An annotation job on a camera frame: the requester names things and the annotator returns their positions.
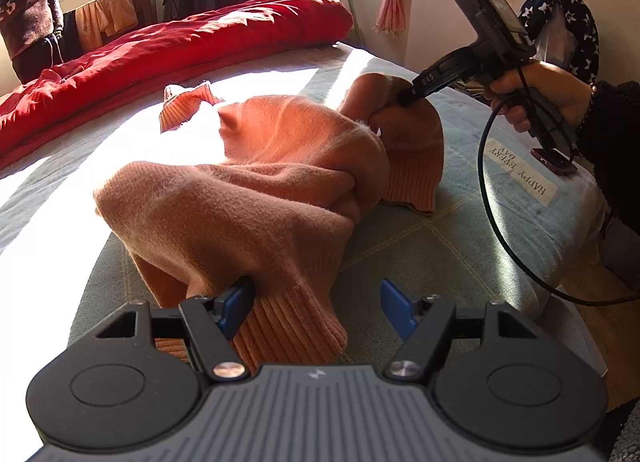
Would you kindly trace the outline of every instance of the child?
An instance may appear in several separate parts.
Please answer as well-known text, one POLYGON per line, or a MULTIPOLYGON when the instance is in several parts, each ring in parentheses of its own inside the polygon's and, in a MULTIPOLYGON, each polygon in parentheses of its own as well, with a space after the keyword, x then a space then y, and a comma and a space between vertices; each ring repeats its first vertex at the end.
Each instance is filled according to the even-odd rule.
POLYGON ((23 84, 62 63, 62 25, 58 0, 0 0, 0 34, 23 84))

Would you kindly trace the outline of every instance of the ribbed cuff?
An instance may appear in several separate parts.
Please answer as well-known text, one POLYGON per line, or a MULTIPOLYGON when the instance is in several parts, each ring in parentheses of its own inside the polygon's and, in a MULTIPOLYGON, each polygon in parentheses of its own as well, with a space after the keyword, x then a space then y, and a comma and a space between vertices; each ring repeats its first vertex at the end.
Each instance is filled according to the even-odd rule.
POLYGON ((164 88, 164 103, 160 112, 160 133, 178 128, 198 111, 200 102, 215 105, 222 100, 211 92, 211 83, 204 81, 195 88, 168 85, 164 88))
POLYGON ((433 213, 442 165, 424 152, 389 152, 389 183, 382 200, 408 204, 421 213, 433 213))
POLYGON ((278 294, 255 301, 232 341, 252 372, 262 363, 333 363, 346 348, 346 330, 333 312, 321 309, 315 298, 296 301, 292 296, 278 294))

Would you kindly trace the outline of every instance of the wooden floor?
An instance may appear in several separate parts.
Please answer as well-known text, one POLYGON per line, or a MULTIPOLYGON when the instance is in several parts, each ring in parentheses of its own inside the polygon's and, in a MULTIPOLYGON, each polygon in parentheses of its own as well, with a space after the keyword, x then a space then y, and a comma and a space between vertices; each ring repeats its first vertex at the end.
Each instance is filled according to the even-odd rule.
MULTIPOLYGON (((562 286, 583 299, 634 294, 599 261, 598 246, 584 249, 562 286)), ((640 301, 603 308, 578 307, 609 367, 609 409, 640 395, 640 301)))

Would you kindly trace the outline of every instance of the red comforter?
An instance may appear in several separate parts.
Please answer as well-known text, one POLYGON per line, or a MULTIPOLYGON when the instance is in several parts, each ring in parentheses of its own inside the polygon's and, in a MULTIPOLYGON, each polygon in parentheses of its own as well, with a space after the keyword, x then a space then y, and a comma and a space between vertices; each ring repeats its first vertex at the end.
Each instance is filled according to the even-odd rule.
POLYGON ((169 83, 332 43, 350 27, 338 0, 252 0, 127 34, 0 98, 0 169, 169 83))

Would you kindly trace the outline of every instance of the sweater sleeve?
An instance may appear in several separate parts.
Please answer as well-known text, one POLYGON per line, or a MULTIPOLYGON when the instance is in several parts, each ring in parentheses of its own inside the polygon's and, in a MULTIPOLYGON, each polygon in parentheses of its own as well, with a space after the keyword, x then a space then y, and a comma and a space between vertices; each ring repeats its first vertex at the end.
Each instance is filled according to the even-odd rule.
POLYGON ((577 147, 594 165, 596 182, 622 222, 640 233, 640 212, 634 179, 640 168, 640 84, 596 84, 577 147))
POLYGON ((60 7, 60 0, 47 0, 49 2, 49 9, 51 9, 51 17, 53 18, 53 30, 62 30, 64 21, 62 17, 62 8, 60 7))

